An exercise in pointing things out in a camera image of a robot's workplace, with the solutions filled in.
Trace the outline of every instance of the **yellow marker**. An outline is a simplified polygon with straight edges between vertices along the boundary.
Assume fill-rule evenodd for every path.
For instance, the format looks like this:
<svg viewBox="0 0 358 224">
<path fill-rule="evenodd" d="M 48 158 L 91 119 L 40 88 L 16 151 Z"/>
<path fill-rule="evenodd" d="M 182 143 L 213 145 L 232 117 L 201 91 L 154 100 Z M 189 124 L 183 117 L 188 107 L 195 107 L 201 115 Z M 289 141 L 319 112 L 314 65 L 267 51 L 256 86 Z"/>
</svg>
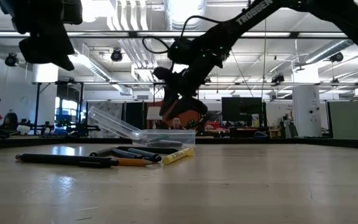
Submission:
<svg viewBox="0 0 358 224">
<path fill-rule="evenodd" d="M 184 158 L 186 156 L 193 156 L 194 155 L 194 149 L 193 148 L 187 148 L 187 149 L 182 149 L 182 150 L 179 150 L 177 152 L 174 152 L 170 155 L 167 155 L 165 156 L 163 159 L 162 159 L 162 163 L 164 165 L 168 165 L 168 164 L 171 164 L 172 162 L 175 162 L 181 158 Z"/>
</svg>

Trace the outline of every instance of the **black robotic arm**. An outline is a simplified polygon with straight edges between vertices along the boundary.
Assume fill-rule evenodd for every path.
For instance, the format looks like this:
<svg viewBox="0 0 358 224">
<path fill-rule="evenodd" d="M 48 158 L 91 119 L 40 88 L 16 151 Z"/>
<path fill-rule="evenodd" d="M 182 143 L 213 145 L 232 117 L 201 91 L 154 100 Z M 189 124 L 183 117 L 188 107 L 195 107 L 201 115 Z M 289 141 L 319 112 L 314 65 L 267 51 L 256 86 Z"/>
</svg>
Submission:
<svg viewBox="0 0 358 224">
<path fill-rule="evenodd" d="M 75 51 L 63 24 L 82 23 L 80 0 L 0 0 L 0 8 L 11 15 L 18 33 L 30 34 L 19 42 L 27 62 L 54 63 L 65 70 L 74 69 L 68 55 Z"/>
<path fill-rule="evenodd" d="M 333 22 L 358 45 L 358 5 L 353 0 L 255 0 L 238 16 L 218 22 L 205 34 L 193 40 L 180 37 L 174 41 L 168 49 L 168 58 L 173 63 L 189 67 L 180 73 L 172 73 L 172 68 L 155 69 L 154 75 L 166 84 L 160 115 L 171 119 L 188 110 L 205 114 L 207 107 L 193 98 L 197 89 L 214 66 L 223 67 L 223 61 L 243 33 L 281 7 L 310 12 L 322 20 Z"/>
</svg>

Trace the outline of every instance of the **orange pencil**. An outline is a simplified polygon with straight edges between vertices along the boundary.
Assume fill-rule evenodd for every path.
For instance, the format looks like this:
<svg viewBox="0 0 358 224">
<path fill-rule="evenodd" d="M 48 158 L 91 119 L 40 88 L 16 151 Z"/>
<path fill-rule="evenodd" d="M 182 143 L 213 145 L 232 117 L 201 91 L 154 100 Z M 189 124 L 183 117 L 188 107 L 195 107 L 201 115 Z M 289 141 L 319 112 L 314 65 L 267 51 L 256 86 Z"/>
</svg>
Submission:
<svg viewBox="0 0 358 224">
<path fill-rule="evenodd" d="M 148 166 L 155 164 L 155 162 L 147 161 L 144 159 L 121 159 L 114 158 L 118 161 L 119 166 Z"/>
</svg>

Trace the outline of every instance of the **monitor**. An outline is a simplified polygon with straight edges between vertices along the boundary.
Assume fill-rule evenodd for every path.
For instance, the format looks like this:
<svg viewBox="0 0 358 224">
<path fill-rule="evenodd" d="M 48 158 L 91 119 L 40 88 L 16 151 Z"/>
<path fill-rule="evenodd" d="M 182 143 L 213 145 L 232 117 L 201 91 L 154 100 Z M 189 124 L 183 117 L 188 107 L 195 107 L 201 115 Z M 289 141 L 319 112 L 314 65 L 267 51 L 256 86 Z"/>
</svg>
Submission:
<svg viewBox="0 0 358 224">
<path fill-rule="evenodd" d="M 222 97 L 223 121 L 249 121 L 253 114 L 259 114 L 259 119 L 261 119 L 261 98 Z"/>
</svg>

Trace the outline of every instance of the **table surface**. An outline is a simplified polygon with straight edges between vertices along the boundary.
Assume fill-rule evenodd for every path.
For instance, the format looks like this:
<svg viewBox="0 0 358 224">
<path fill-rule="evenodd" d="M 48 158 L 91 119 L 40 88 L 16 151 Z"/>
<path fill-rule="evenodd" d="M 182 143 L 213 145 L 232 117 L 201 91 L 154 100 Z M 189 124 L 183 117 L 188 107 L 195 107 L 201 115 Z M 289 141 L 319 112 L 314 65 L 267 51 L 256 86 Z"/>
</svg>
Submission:
<svg viewBox="0 0 358 224">
<path fill-rule="evenodd" d="M 358 149 L 199 145 L 169 166 L 110 169 L 14 158 L 105 147 L 0 149 L 0 224 L 358 223 Z"/>
</svg>

